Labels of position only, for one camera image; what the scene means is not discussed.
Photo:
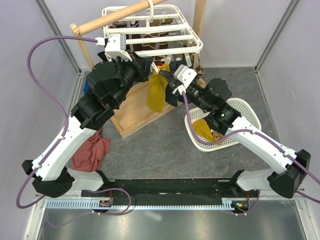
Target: plastic basket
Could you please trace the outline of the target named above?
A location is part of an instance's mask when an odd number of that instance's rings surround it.
[[[257,129],[261,130],[261,123],[256,115],[256,113],[254,112],[254,110],[250,107],[250,105],[240,99],[240,98],[230,98],[226,101],[231,107],[233,107],[234,109],[236,109],[237,111],[239,111],[241,113],[241,115],[243,117],[245,117],[253,126],[255,126]],[[194,123],[195,121],[199,120],[199,119],[203,119],[204,117],[206,117],[209,113],[204,113],[200,108],[194,108],[191,109],[189,111],[190,116],[191,116],[191,122]],[[186,130],[193,142],[193,144],[195,145],[195,147],[201,151],[201,152],[212,152],[215,150],[219,150],[219,149],[224,149],[226,147],[238,144],[237,141],[231,139],[231,138],[227,138],[226,140],[224,140],[221,144],[215,144],[215,145],[211,145],[211,146],[206,146],[203,145],[201,143],[199,143],[197,140],[195,140],[195,138],[193,137],[189,125],[188,125],[188,119],[187,119],[187,115],[185,115],[184,117],[184,123],[185,123],[185,127]],[[203,137],[198,135],[198,138],[204,142],[208,141]]]

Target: wooden rod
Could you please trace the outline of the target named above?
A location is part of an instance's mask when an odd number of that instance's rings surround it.
[[[201,37],[202,27],[204,25],[206,2],[207,0],[195,0],[192,29],[199,38]]]
[[[166,0],[152,0],[152,1],[153,1],[153,5],[157,5],[165,2]],[[123,9],[109,13],[108,15],[99,17],[95,20],[89,21],[81,26],[78,26],[77,31],[81,34],[81,36],[83,36],[85,34],[91,33],[94,30],[102,28],[108,24],[114,23],[128,16],[141,12],[145,9],[148,9],[149,7],[150,5],[147,0],[137,2],[131,6],[127,6]]]
[[[77,37],[82,37],[82,35],[77,31],[77,25],[75,25],[74,23],[70,25],[73,35],[77,36]],[[92,68],[94,67],[94,62],[92,61],[92,58],[90,56],[89,50],[87,48],[87,45],[84,41],[78,40],[79,46],[83,52],[84,58],[86,60],[86,62],[88,63],[88,66],[90,68],[90,70],[92,70]]]

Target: clothespin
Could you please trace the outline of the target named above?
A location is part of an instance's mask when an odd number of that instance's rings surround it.
[[[163,9],[163,10],[162,10],[162,15],[165,15],[166,13],[167,13],[167,12]],[[165,21],[166,21],[165,18],[162,18],[162,19],[161,19],[161,22],[162,22],[162,23],[164,23]]]
[[[135,23],[136,23],[136,20],[135,20],[135,19],[131,21],[131,25],[134,25]]]
[[[186,65],[190,68],[192,66],[192,62],[191,62],[189,53],[185,53],[184,56],[185,56]]]
[[[157,67],[157,65],[155,64],[154,61],[151,63],[150,70],[151,70],[151,72],[154,72],[154,73],[156,73],[156,74],[159,73],[159,68]]]
[[[164,64],[170,64],[171,63],[171,58],[172,58],[172,55],[170,54],[170,55],[167,55],[166,56],[166,59],[165,59],[165,61],[164,61]]]

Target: red cloth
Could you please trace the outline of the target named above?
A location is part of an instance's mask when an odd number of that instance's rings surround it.
[[[72,156],[72,169],[83,172],[94,172],[101,166],[103,157],[107,154],[110,139],[102,137],[103,127],[89,137]]]

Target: yellow towel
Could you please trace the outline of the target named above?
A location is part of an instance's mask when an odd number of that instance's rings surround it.
[[[215,134],[215,132],[213,132],[214,133],[214,136],[213,136],[206,120],[204,120],[203,118],[195,121],[192,124],[192,126],[193,126],[194,131],[198,135],[200,135],[201,137],[204,137],[205,139],[207,139],[208,142],[212,143],[212,142],[219,140],[219,138]]]
[[[170,71],[169,64],[158,66],[159,70]],[[168,81],[160,73],[153,73],[149,78],[149,92],[146,97],[146,105],[154,112],[162,113],[166,101],[166,87]]]

